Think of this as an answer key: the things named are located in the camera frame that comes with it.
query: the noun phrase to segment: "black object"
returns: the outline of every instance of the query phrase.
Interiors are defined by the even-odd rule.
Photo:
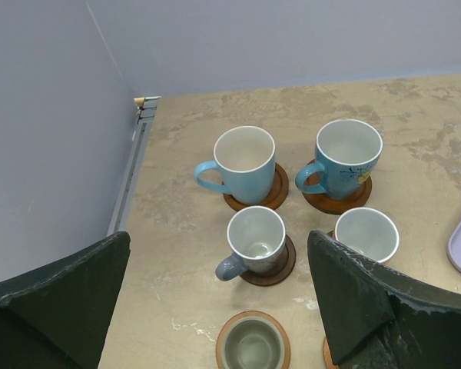
[[[118,232],[0,283],[0,369],[96,368],[130,254]]]
[[[340,369],[461,367],[461,294],[371,261],[321,231],[309,233],[307,253]]]

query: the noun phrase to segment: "metal frame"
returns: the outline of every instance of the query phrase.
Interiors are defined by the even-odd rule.
[[[117,231],[125,231],[126,229],[131,200],[133,199],[137,185],[141,163],[144,160],[144,153],[147,148],[159,98],[160,96],[143,98],[143,105],[140,104],[140,98],[135,99],[135,104],[141,105],[137,113],[137,130],[134,132],[134,144],[128,157],[128,164],[124,172],[120,192],[114,204],[113,216],[111,217],[107,235]]]

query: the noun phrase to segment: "yellow design on mug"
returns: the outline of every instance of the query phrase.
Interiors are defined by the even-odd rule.
[[[370,171],[365,171],[364,173],[362,173],[362,175],[359,176],[359,184],[361,185],[362,183],[364,183],[368,177],[370,176]]]

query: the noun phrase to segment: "light blue mug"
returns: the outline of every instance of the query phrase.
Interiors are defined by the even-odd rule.
[[[250,206],[238,211],[227,226],[232,254],[218,265],[215,274],[221,281],[229,281],[245,271],[269,271],[284,251],[285,237],[283,219],[270,208]]]
[[[218,171],[224,184],[200,179],[204,171]],[[203,188],[231,194],[242,204],[259,204],[271,190],[275,175],[275,141],[264,129],[232,128],[214,146],[214,160],[197,165],[194,180]]]
[[[331,121],[317,133],[316,162],[299,171],[295,184],[305,194],[326,194],[333,200],[342,200],[369,178],[382,150],[383,139],[366,122]],[[305,185],[316,173],[319,184]]]

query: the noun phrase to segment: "round brown coaster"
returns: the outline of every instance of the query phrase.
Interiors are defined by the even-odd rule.
[[[262,200],[260,204],[256,205],[266,206],[267,208],[276,210],[284,203],[288,193],[289,178],[287,173],[278,163],[275,163],[274,183],[271,185],[271,190],[268,193],[268,196]],[[224,200],[235,211],[251,206],[239,202],[231,194],[224,194]]]
[[[227,321],[226,324],[224,324],[224,326],[221,329],[221,332],[218,334],[217,343],[215,344],[215,356],[217,358],[218,369],[225,369],[224,358],[222,357],[225,335],[227,334],[229,329],[234,325],[234,323],[236,323],[243,317],[261,317],[262,319],[266,319],[272,325],[275,326],[275,328],[280,332],[280,336],[284,340],[285,344],[284,363],[281,369],[288,369],[290,366],[290,356],[292,355],[289,337],[287,336],[284,327],[282,327],[274,317],[265,314],[261,311],[243,311],[242,313],[234,315],[231,319]]]
[[[313,159],[308,164],[313,164],[314,162],[315,160]],[[319,178],[316,174],[314,174],[306,180],[305,185],[313,186],[317,185],[318,183]],[[358,190],[343,200],[333,200],[326,194],[303,193],[302,195],[306,201],[313,205],[317,210],[326,214],[341,215],[347,210],[364,206],[369,199],[370,192],[372,192],[372,178],[368,177],[368,179],[362,183]]]
[[[278,257],[277,263],[266,273],[255,274],[252,271],[245,271],[240,275],[246,282],[261,287],[273,286],[279,284],[294,269],[296,259],[295,246],[290,237],[285,236],[285,247],[282,254]]]
[[[333,364],[333,361],[331,360],[330,346],[328,345],[328,340],[326,338],[324,338],[323,343],[323,357],[326,369],[338,369],[338,365]]]

